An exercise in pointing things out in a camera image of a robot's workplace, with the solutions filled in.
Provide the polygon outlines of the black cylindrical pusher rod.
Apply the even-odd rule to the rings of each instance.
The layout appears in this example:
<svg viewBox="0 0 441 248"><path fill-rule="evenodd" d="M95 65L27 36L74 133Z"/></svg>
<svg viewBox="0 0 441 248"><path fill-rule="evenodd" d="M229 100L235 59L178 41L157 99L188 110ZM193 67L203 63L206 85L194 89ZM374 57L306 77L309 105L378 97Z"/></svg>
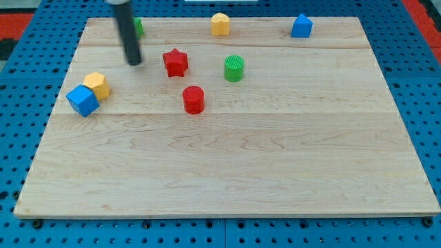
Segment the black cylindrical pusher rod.
<svg viewBox="0 0 441 248"><path fill-rule="evenodd" d="M113 10L127 63L132 66L138 65L141 63L142 57L133 20L131 1L114 1Z"/></svg>

